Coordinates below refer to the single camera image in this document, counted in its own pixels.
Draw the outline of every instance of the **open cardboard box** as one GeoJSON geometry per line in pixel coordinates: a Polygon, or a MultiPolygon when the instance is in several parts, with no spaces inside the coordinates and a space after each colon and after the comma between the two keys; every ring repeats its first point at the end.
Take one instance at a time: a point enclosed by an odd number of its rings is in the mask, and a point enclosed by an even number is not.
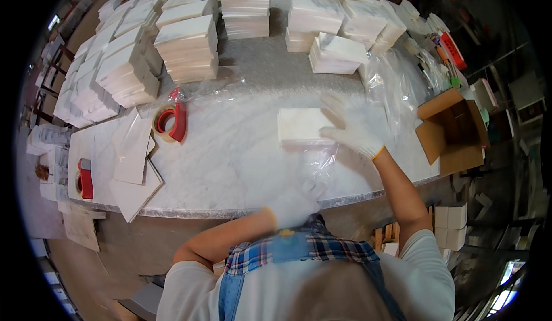
{"type": "Polygon", "coordinates": [[[456,89],[449,89],[418,107],[423,124],[416,128],[430,164],[440,157],[440,174],[446,176],[483,164],[482,146],[488,136],[479,109],[456,89]]]}

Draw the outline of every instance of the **white work glove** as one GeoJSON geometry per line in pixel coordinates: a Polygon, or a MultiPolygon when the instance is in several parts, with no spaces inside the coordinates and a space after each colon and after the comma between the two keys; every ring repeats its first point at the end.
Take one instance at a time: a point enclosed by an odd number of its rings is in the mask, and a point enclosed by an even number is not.
{"type": "Polygon", "coordinates": [[[299,227],[308,220],[308,216],[320,211],[316,199],[323,192],[321,186],[309,179],[301,187],[288,187],[267,208],[276,221],[276,229],[299,227]]]}
{"type": "Polygon", "coordinates": [[[371,130],[370,124],[364,121],[362,112],[367,109],[352,106],[346,99],[336,93],[323,95],[320,100],[345,126],[345,129],[323,127],[320,129],[320,135],[333,139],[351,150],[367,156],[370,160],[374,160],[385,146],[383,141],[371,130]]]}

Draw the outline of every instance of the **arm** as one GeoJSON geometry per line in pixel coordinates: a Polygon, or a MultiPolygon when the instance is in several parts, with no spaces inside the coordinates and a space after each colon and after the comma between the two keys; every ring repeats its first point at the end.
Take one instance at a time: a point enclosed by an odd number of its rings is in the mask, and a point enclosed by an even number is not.
{"type": "Polygon", "coordinates": [[[382,179],[385,193],[401,227],[400,248],[418,230],[432,230],[418,192],[385,148],[381,139],[373,134],[369,123],[364,123],[362,112],[366,107],[354,107],[338,95],[322,96],[321,101],[345,124],[345,129],[324,127],[321,136],[331,138],[370,158],[382,179]]]}
{"type": "Polygon", "coordinates": [[[276,229],[271,211],[261,211],[243,218],[220,224],[192,237],[175,253],[173,264],[180,261],[196,261],[212,270],[212,266],[228,256],[230,247],[253,241],[276,229]]]}
{"type": "Polygon", "coordinates": [[[384,147],[373,162],[382,179],[393,214],[401,227],[399,232],[400,252],[410,236],[417,231],[433,230],[432,219],[414,185],[391,157],[387,148],[384,147]]]}
{"type": "Polygon", "coordinates": [[[316,203],[319,192],[312,181],[305,181],[301,189],[288,187],[261,211],[192,237],[178,248],[173,264],[196,261],[212,270],[213,264],[224,260],[234,245],[253,242],[277,229],[303,225],[309,215],[320,210],[316,203]]]}

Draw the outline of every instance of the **floor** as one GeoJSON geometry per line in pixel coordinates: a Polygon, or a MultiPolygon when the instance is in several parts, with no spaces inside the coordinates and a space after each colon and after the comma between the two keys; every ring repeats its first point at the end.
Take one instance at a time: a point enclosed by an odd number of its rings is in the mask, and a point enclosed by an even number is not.
{"type": "MultiPolygon", "coordinates": [[[[75,30],[68,47],[76,51],[95,32],[97,10],[107,0],[93,0],[93,6],[75,30]]],[[[55,81],[59,90],[62,77],[55,81]]],[[[452,202],[448,177],[418,187],[426,203],[452,202]]],[[[328,229],[353,240],[370,240],[374,228],[394,221],[385,197],[322,211],[328,229]]],[[[67,239],[50,239],[51,259],[84,320],[118,320],[114,299],[130,298],[146,284],[144,276],[165,274],[176,249],[187,239],[227,220],[165,219],[137,217],[128,224],[119,213],[107,212],[97,221],[100,253],[67,239]]]]}

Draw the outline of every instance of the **white long-sleeve shirt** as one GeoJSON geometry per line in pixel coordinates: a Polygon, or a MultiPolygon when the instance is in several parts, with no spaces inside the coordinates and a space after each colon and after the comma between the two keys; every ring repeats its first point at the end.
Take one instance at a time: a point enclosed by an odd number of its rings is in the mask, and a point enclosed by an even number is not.
{"type": "MultiPolygon", "coordinates": [[[[454,283],[435,236],[420,230],[399,257],[377,252],[385,287],[407,320],[452,320],[454,283]]],[[[245,275],[236,320],[286,320],[302,284],[328,261],[269,263],[245,275]]],[[[218,320],[222,280],[201,263],[177,262],[168,272],[157,311],[159,321],[218,320]]]]}

